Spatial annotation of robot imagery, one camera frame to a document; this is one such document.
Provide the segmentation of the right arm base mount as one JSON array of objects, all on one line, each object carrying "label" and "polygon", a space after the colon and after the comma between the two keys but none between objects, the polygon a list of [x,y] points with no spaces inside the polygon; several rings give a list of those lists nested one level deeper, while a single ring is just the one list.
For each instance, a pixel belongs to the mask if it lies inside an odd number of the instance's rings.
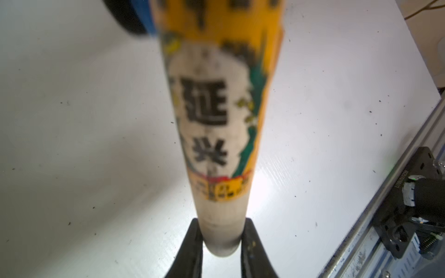
[{"label": "right arm base mount", "polygon": [[419,147],[372,220],[385,248],[401,259],[416,232],[445,235],[445,178],[428,147]]}]

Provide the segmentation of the sickle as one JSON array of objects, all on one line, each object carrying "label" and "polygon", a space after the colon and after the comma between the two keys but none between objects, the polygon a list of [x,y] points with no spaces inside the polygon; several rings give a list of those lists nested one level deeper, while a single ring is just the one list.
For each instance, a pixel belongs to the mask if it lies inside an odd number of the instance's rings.
[{"label": "sickle", "polygon": [[283,1],[152,1],[198,222],[208,250],[241,241]]}]

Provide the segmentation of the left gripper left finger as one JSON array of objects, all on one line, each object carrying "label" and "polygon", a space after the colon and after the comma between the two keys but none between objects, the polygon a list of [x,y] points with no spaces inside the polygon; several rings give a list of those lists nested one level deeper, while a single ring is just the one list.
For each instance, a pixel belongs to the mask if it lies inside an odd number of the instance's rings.
[{"label": "left gripper left finger", "polygon": [[197,218],[193,218],[184,240],[165,278],[201,278],[203,236]]}]

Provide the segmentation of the blue grey microfiber rag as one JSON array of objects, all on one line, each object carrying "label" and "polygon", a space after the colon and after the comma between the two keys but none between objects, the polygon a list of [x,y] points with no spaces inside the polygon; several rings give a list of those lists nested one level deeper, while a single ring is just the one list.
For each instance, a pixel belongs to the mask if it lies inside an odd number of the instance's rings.
[{"label": "blue grey microfiber rag", "polygon": [[157,34],[153,9],[148,0],[102,0],[115,21],[130,35],[137,37]]}]

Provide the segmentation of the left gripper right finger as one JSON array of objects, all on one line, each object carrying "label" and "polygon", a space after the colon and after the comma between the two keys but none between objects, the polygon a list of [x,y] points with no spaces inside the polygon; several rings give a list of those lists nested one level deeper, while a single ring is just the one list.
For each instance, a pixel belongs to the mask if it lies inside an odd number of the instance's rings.
[{"label": "left gripper right finger", "polygon": [[241,276],[278,278],[251,218],[246,218],[241,236]]}]

